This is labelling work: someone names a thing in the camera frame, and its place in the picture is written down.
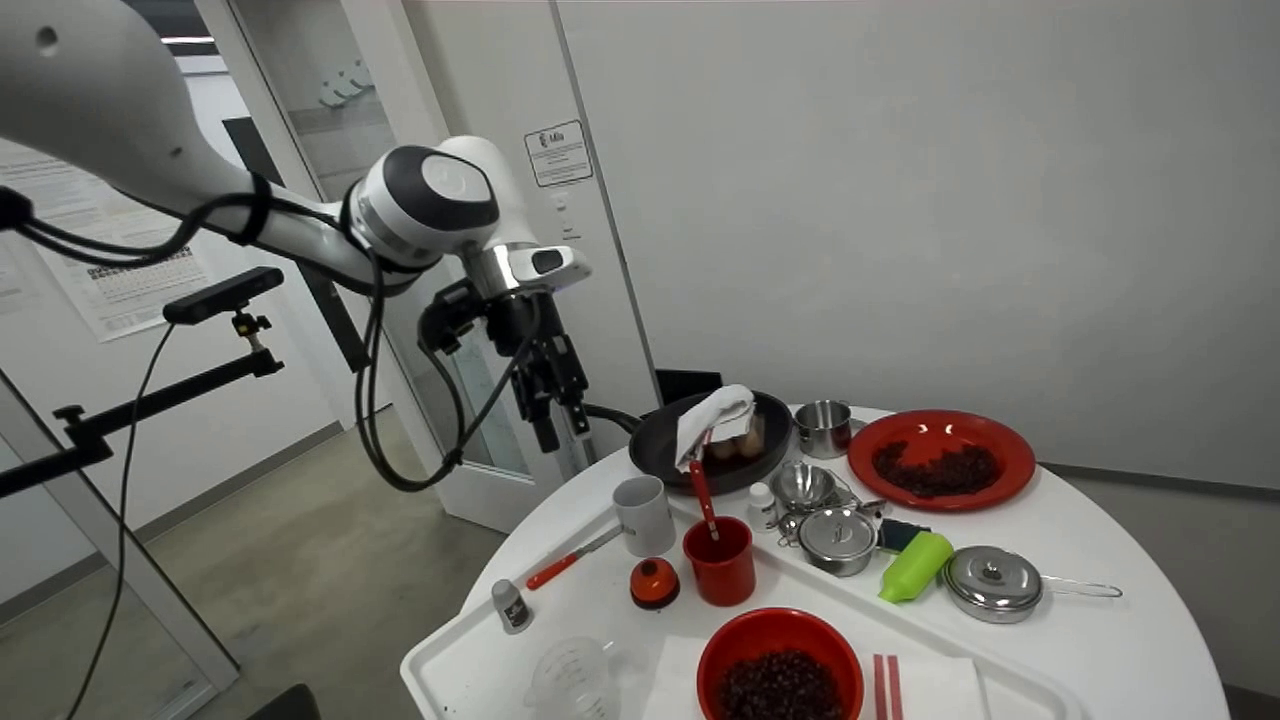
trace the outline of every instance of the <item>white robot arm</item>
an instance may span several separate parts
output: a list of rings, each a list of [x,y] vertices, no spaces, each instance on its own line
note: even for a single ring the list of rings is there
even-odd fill
[[[0,136],[81,166],[125,196],[189,217],[216,196],[255,193],[197,129],[176,61],[119,0],[5,0]],[[316,208],[285,188],[274,199]],[[216,208],[206,230],[239,235],[253,208]],[[442,252],[459,258],[479,300],[555,293],[588,270],[567,243],[533,243],[521,193],[479,136],[392,150],[353,188],[353,234],[383,261],[383,290],[409,290]],[[268,213],[255,249],[373,293],[373,261],[307,213]]]

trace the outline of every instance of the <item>gray floor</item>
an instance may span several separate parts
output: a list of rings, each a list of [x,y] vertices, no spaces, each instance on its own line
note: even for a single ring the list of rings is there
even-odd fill
[[[416,469],[395,429],[389,450],[399,469]],[[148,537],[151,558],[242,664],[242,681],[200,720],[253,717],[288,683],[313,683],[324,720],[416,717],[399,655],[459,607],[495,544],[495,534],[447,519],[432,494],[383,487],[345,432]],[[105,602],[106,573],[89,573],[5,616],[5,720],[51,720],[68,710]],[[189,683],[184,655],[127,602],[81,717],[158,717]]]

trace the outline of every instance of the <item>door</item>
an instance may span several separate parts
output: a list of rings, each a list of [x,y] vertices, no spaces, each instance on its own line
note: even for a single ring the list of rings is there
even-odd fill
[[[313,193],[316,199],[341,199],[383,150],[438,146],[447,136],[422,68],[410,72],[410,52],[389,44],[410,42],[395,34],[399,4],[200,0],[197,10],[288,188]],[[422,469],[436,469],[447,453],[450,413],[442,381],[416,348],[416,320],[450,281],[459,281],[459,270],[442,261],[389,305],[389,364],[380,369],[380,385]],[[362,329],[362,300],[345,300],[354,329]],[[442,369],[454,378],[470,416],[495,388],[504,360],[477,329]],[[347,372],[333,372],[328,381],[353,398]],[[479,435],[466,446],[465,463],[436,487],[442,511],[486,530],[511,530],[533,503],[559,487],[564,476],[582,469],[579,450],[567,446],[573,432],[559,435],[564,453],[538,453],[504,392]]]

